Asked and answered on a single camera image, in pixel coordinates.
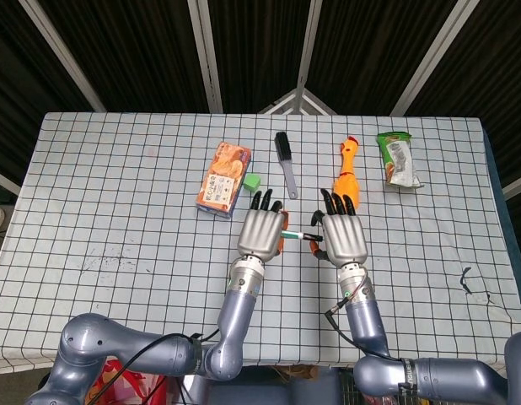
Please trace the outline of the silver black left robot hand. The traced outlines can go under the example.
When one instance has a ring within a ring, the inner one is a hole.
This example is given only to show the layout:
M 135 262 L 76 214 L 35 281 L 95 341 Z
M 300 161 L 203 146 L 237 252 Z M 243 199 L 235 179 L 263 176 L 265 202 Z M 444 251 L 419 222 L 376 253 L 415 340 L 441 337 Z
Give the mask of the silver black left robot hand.
M 267 263 L 282 251 L 288 212 L 282 201 L 271 201 L 272 193 L 270 188 L 253 196 L 238 239 L 237 249 L 242 257 L 253 256 Z

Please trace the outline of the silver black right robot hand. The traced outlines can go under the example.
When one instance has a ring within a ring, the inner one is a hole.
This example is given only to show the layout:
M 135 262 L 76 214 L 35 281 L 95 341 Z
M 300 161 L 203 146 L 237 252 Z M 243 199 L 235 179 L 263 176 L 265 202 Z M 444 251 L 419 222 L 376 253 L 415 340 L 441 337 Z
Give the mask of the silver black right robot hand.
M 320 188 L 325 203 L 325 211 L 313 212 L 310 224 L 319 225 L 323 231 L 325 249 L 317 241 L 310 241 L 311 253 L 318 260 L 326 260 L 337 268 L 349 263 L 363 265 L 368 257 L 362 223 L 357 216 L 352 199 Z

